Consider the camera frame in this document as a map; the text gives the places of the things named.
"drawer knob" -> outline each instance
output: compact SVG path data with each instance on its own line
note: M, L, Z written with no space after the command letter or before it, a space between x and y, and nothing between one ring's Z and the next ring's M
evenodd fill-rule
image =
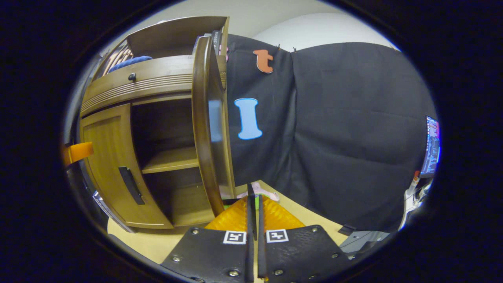
M129 77L127 77L127 79L134 82L136 80L136 73L130 74Z

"table surface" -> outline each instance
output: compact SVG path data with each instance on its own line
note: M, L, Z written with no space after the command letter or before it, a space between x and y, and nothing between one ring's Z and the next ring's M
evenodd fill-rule
M279 197L279 204L298 218L306 226L309 225L321 225L328 235L333 239L333 241L341 245L348 237L338 231L342 228L342 225L332 222L308 209L297 204L291 199L285 197L282 193L276 191L268 184L263 181L258 181L262 189L269 192L276 192ZM236 187L236 194L240 194L247 190L247 185ZM200 227L203 228L207 223L176 227L174 229L166 230L155 230L155 229L142 229L137 228L137 233L128 233L124 231L120 226L118 226L113 220L108 221L108 234L114 235L119 238L126 245L131 247L133 250L147 257L157 264L161 264L166 257L170 254L173 248L178 244L180 239L183 237L185 232L190 227ZM254 242L255 246L255 259L254 259L254 274L257 275L257 242ZM256 278L255 282L263 282L262 279Z

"wooden cabinet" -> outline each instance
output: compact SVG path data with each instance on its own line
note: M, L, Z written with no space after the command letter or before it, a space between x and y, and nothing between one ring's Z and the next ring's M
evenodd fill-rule
M125 224L172 228L143 181L133 147L130 116L131 105L125 104L82 119L81 139L93 142L94 148L94 154L86 158L86 167L100 196ZM135 186L127 187L120 167L129 169ZM135 193L144 204L135 201Z
M192 26L188 34L160 36L182 23ZM80 130L82 142L93 142L94 154L86 167L126 225L169 229L209 222L223 211L222 198L236 197L225 55L222 61L211 37L201 37L192 54L196 35L212 29L222 31L225 50L227 25L227 17L193 17L140 30L120 48L129 57L154 59L97 75L87 88ZM117 61L109 56L99 72L111 60ZM131 73L136 80L128 80Z

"computer screen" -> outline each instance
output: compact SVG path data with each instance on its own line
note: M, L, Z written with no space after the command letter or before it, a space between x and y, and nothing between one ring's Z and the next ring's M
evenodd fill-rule
M426 153L423 167L421 168L420 178L433 177L437 169L437 163L440 157L440 127L438 121L426 116L427 141Z

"cabinet handle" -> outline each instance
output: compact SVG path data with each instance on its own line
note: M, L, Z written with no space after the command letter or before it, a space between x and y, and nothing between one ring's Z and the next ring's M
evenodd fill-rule
M137 204L145 204L143 199L141 199L141 193L138 190L138 186L136 186L136 182L134 181L131 170L126 166L120 166L119 172L121 173L122 180L124 180L124 183L126 184L126 187L131 196L133 197L134 201Z

